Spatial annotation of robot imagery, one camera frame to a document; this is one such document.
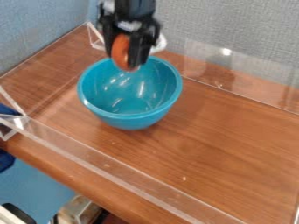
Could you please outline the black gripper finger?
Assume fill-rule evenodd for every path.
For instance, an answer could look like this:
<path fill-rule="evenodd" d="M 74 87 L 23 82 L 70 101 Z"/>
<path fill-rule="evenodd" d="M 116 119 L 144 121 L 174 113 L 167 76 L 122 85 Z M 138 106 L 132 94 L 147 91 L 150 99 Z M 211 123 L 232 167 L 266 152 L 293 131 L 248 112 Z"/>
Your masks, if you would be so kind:
<path fill-rule="evenodd" d="M 114 42 L 118 37 L 118 34 L 119 34 L 119 31 L 114 24 L 103 25 L 103 37 L 104 37 L 104 42 L 106 42 L 107 56 L 111 56 L 112 46 L 114 46 Z"/>
<path fill-rule="evenodd" d="M 130 68 L 138 68 L 148 59 L 150 51 L 156 46 L 158 38 L 146 31 L 135 31 L 130 37 L 128 60 Z"/>

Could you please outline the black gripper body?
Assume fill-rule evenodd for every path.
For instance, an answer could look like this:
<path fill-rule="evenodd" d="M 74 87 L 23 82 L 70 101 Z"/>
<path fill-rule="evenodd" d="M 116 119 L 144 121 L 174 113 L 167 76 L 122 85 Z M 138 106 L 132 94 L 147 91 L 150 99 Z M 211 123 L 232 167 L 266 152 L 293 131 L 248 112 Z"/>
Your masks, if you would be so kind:
<path fill-rule="evenodd" d="M 156 0 L 99 0 L 99 17 L 103 35 L 131 34 L 147 31 L 160 35 L 160 24 L 155 19 Z"/>

